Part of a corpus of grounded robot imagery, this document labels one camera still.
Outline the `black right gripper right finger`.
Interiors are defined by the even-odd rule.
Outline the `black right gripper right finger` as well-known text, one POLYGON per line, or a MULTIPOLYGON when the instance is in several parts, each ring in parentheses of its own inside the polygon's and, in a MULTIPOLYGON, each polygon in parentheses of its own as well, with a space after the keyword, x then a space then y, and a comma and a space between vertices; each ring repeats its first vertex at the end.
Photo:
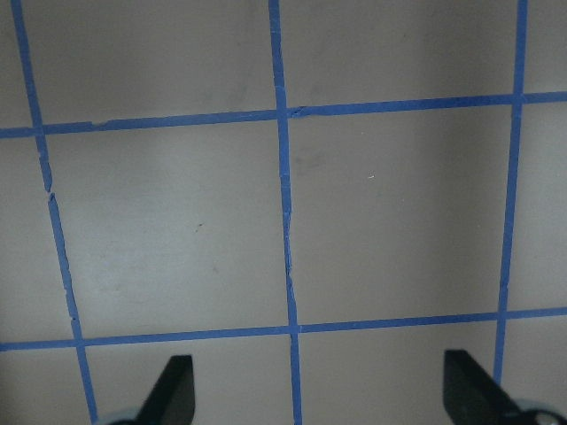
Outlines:
POLYGON ((465 350, 446 350, 443 406, 453 424, 531 424, 523 411, 465 350))

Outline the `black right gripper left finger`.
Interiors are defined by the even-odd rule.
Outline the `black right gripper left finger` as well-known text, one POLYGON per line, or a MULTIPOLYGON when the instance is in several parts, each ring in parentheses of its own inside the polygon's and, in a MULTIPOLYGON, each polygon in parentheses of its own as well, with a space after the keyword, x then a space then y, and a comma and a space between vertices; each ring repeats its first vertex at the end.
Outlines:
POLYGON ((134 419, 135 424, 190 425, 196 410, 191 355, 172 356, 134 419))

